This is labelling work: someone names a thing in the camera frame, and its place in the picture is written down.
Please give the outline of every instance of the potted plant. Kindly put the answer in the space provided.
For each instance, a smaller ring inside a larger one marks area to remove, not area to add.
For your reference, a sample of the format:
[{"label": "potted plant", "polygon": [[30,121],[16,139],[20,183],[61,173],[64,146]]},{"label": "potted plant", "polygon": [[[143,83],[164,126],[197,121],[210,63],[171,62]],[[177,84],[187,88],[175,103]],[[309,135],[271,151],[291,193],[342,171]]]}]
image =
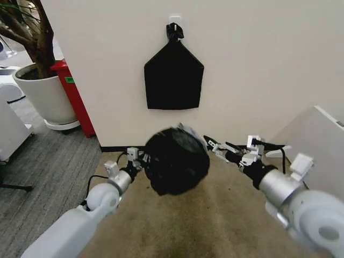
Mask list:
[{"label": "potted plant", "polygon": [[0,0],[0,34],[22,44],[32,62],[13,74],[46,125],[55,130],[77,121],[56,73],[54,33],[40,0]]}]

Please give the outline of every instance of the red cabinet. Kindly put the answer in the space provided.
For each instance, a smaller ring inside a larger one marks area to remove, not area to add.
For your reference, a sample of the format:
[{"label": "red cabinet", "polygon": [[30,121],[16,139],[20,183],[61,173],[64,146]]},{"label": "red cabinet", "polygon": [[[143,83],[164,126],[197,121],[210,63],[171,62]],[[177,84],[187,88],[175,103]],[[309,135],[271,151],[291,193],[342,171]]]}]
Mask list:
[{"label": "red cabinet", "polygon": [[81,100],[80,94],[77,91],[76,85],[74,83],[73,77],[68,69],[66,61],[63,59],[56,62],[51,66],[51,70],[56,71],[59,79],[63,85],[63,88],[67,94],[67,97],[74,109],[76,117],[78,118],[82,131],[87,138],[95,135],[96,132],[92,126],[91,120],[86,112],[84,103]]}]

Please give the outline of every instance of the green sticker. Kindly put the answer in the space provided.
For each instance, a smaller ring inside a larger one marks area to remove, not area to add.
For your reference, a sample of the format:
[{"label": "green sticker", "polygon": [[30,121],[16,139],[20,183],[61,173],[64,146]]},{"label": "green sticker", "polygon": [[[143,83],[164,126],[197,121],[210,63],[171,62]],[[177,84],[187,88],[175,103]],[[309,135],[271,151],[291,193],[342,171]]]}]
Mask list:
[{"label": "green sticker", "polygon": [[74,83],[73,77],[65,77],[64,79],[67,83]]}]

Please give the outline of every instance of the plant pot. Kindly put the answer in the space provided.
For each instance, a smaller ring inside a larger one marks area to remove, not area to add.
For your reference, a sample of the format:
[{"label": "plant pot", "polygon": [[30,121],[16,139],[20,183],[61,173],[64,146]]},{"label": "plant pot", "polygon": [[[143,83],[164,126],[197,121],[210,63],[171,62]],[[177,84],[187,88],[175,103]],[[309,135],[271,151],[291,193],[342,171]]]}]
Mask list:
[{"label": "plant pot", "polygon": [[26,97],[45,120],[57,125],[77,121],[74,110],[68,100],[58,76],[41,80],[23,80],[18,77],[33,70],[35,64],[26,66],[13,74]]}]

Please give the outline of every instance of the beige carpet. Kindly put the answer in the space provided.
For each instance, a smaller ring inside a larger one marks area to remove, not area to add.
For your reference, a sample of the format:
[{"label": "beige carpet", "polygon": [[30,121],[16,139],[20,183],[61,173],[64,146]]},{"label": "beige carpet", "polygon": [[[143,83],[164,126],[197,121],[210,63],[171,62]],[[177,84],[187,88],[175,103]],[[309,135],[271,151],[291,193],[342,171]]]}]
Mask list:
[{"label": "beige carpet", "polygon": [[[117,156],[118,153],[103,153],[96,174],[106,175],[103,163]],[[93,185],[100,182],[95,178]],[[267,215],[263,194],[252,187],[236,165],[212,155],[209,175],[197,188],[177,197],[158,196],[145,174],[139,173],[116,214],[99,224],[80,257],[320,255],[299,247]]]}]

